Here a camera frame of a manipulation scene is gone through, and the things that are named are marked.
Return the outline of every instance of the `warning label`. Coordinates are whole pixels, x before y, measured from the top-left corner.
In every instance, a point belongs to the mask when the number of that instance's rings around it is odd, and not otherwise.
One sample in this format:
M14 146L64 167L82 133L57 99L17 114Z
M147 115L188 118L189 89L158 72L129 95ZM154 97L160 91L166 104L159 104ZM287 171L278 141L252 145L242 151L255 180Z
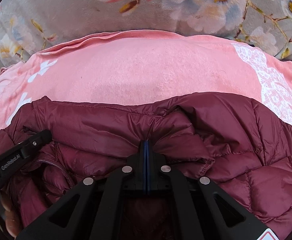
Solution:
M271 231L270 228L267 228L264 233L257 240L279 240L278 237Z

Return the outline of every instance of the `metal screw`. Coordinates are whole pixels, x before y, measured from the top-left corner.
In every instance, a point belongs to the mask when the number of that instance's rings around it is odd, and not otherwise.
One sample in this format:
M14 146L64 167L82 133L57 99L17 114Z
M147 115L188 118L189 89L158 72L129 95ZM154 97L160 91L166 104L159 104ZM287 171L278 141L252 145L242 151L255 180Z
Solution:
M131 166L124 166L122 168L122 172L124 173L130 173L133 170L133 168Z
M172 168L167 165L162 166L160 169L162 172L170 172L172 170Z
M201 178L199 179L199 182L200 182L201 184L207 185L207 184L210 183L210 179L207 178L207 177L201 177Z
M83 180L83 183L84 183L85 185L92 185L93 182L94 182L94 180L93 180L92 178L85 178L85 179Z

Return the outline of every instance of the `white print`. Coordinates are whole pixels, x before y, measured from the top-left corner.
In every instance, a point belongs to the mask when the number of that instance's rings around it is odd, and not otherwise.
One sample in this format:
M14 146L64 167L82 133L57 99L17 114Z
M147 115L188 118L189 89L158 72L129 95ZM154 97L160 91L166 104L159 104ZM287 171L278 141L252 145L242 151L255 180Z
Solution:
M255 71L262 86L262 103L281 120L292 125L292 89L284 75L267 66L265 54L251 46L232 43L242 61Z
M7 126L10 125L10 123L11 123L13 117L15 116L15 114L17 113L17 111L21 108L21 106L23 106L23 105L25 105L25 104L31 102L31 98L27 98L27 99L25 99L26 96L27 96L27 93L24 92L24 93L22 94L22 96L21 96L21 99L19 100L19 102L18 102L18 104L17 104L17 106L16 106L15 111L11 114L11 116L10 116L10 117L8 118L8 120L7 120L7 122L6 122L6 125L7 125Z
M27 82L32 83L37 75L41 75L41 76L44 75L44 73L49 69L49 67L55 65L57 60L54 60L51 63L48 63L48 62L49 60L44 61L42 64L40 64L40 70L37 73L31 75Z
M17 161L21 156L17 154L14 158L12 158L10 161L8 161L5 165L1 166L1 169L4 171L6 170L11 164L13 164L15 161Z

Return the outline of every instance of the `jacket stitching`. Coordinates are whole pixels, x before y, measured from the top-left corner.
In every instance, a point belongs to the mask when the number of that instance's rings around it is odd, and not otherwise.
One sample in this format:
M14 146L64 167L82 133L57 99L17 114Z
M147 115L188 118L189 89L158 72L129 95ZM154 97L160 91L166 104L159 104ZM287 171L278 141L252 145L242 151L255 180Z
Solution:
M249 177L248 177L247 173L246 173L246 178L247 178L247 184L248 184L249 209L250 209L250 212L252 213L253 212L253 209L252 209L252 196L251 196L251 189L250 189L250 184L249 184Z
M232 179L235 179L235 178L238 178L238 177L240 177L240 176L243 176L244 174L246 174L247 172L250 172L250 171L255 171L255 170L258 170L258 169L260 169L261 167L257 167L256 169L251 169L251 170L249 170L249 171L244 171L243 173L241 173L241 174L238 174L236 177L234 177L234 178L231 178L231 179L227 179L227 180L225 180L225 181L221 181L221 182L219 182L218 184L222 184L222 183L226 183L226 182L229 182L229 181L231 181ZM278 167L272 167L272 168L274 168L274 169L279 169L279 170L283 170L282 168L278 168Z
M276 142L276 147L275 147L275 149L274 149L274 151L273 151L273 153L272 153L272 155L270 157L269 164L271 164L271 160L273 159L273 156L274 156L274 154L275 154L275 152L277 150L278 143L279 143L279 140L280 140L280 135L282 134L282 131L283 131L284 122L282 120L280 120L280 122L281 122L282 125L281 125L281 128L280 128L280 132L278 134L278 141Z
M256 113L255 113L255 108L253 107L253 102L252 102L252 99L250 98L250 104L252 105L252 109L254 111L254 116L255 116L255 122L256 122L256 127L257 127L257 131L258 131L258 135L259 135L259 139L262 143L262 148L265 149L265 146L264 146L264 143L262 141L262 136L261 136L261 133L259 131L259 127L258 127L258 123L257 123L257 118L256 118ZM266 165L266 161L265 161L265 151L263 151L263 158L264 158L264 165Z
M71 149L75 149L75 150L78 150L77 148L74 148L72 146L69 146L69 145L65 145L65 144L62 144L64 146L66 146L67 148L71 148ZM88 151L85 151L85 150L79 150L79 151L82 151L82 152L85 152L85 153L91 153L91 154L96 154L98 156L103 156L103 157L106 157L106 158L113 158L113 159L117 159L117 160L126 160L127 158L124 157L124 158L119 158L119 157L114 157L114 156L108 156L108 155L104 155L104 154L99 154L99 153L96 153L96 152L88 152Z
M207 164L204 166L203 170L200 172L200 175L204 175L204 174L206 173L206 171L207 171L207 167L208 167L210 164L211 164L211 163L207 163Z
M81 175L78 175L78 174L74 174L73 172L69 172L69 174L70 175L73 175L74 177L81 178L82 180L90 176L90 175L88 175L88 176L81 176Z
M290 158L287 157L287 160L288 160L288 162L289 162L289 166L292 168L292 162L291 162Z
M70 106L70 105L67 105L67 104L61 104L60 102L56 102L56 101L54 101L54 104L57 104L57 105L60 105L60 106ZM86 107L86 108L92 108L92 109L103 109L103 108L106 108L106 109L112 109L112 110L122 111L122 112L129 113L129 114L149 115L149 116L157 116L157 117L162 117L162 118L164 118L166 116L166 113L168 111L168 109L166 109L165 110L165 113L163 115L161 115L161 114L140 114L140 113L134 113L134 112L130 112L130 111L123 110L123 109L117 109L117 108L110 107L110 106L97 106L97 107L96 106L77 106L77 105L71 105L71 106Z
M60 156L61 156L62 160L63 160L63 166L65 166L66 162L65 162L65 159L64 159L64 155L62 154L61 149L59 147L59 143L56 142L56 141L54 141L54 142L55 142L56 160L58 160L58 156L57 156L57 151L58 151L60 153Z
M16 121L16 124L19 123L19 119L21 117L21 111L18 111L18 120ZM13 130L13 138L15 138L15 133L16 133L16 129Z
M270 221L272 221L272 220L274 220L274 219L276 219L276 218L279 218L279 217L281 217L281 216L284 216L284 215L286 215L289 211L291 211L292 210L292 207L290 207L287 211L285 211L283 214L281 214L281 215L279 215L279 216L277 216L277 217L273 217L273 218L271 218L270 220L267 220L267 221L265 221L265 223L269 223Z
M235 153L234 152L230 152L230 153L225 153L225 154L221 154L221 155L213 155L212 157L214 157L214 158L223 157L225 155L230 155L230 154L240 155L240 154L247 153L247 152L258 153L261 150L263 150L263 147L259 147L258 149L246 150L246 151L243 151L243 152L235 152Z
M57 142L56 141L54 141L54 152L55 152L55 160L58 161L58 156L57 156Z
M53 187L54 189L57 189L57 190L59 190L59 191L62 191L62 189L60 189L60 188L57 188L56 186L54 186L54 185L52 185L52 184L48 183L48 182L47 182L47 181L45 181L45 180L43 180L43 183L44 183L44 184L46 184L46 185L48 185L48 186L50 186L50 187Z
M6 135L8 136L8 138L12 141L12 143L14 144L14 145L17 145L17 143L15 143L15 141L13 140L13 138L9 135L9 133L6 131L6 130L4 130L5 131L5 133L6 133Z
M166 159L167 162L170 162L172 164L174 164L174 163L180 163L180 162L198 162L200 160L206 160L206 158L203 158L203 157L195 157L195 158L189 158L189 159Z

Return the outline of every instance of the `wrinkled fabric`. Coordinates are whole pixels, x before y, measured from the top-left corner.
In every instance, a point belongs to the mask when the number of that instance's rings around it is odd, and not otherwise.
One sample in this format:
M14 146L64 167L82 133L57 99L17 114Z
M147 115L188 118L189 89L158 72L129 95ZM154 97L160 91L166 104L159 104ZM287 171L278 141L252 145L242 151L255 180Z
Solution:
M292 125L292 62L214 36L137 30L89 35L2 69L0 129L43 96L142 105L207 91L253 98Z
M190 178L210 177L279 239L292 231L292 126L254 99L206 92L120 106L43 97L0 131L0 154L44 129L53 141L8 185L24 226L83 178L124 166L148 139L168 165ZM129 206L126 239L173 239L165 203Z

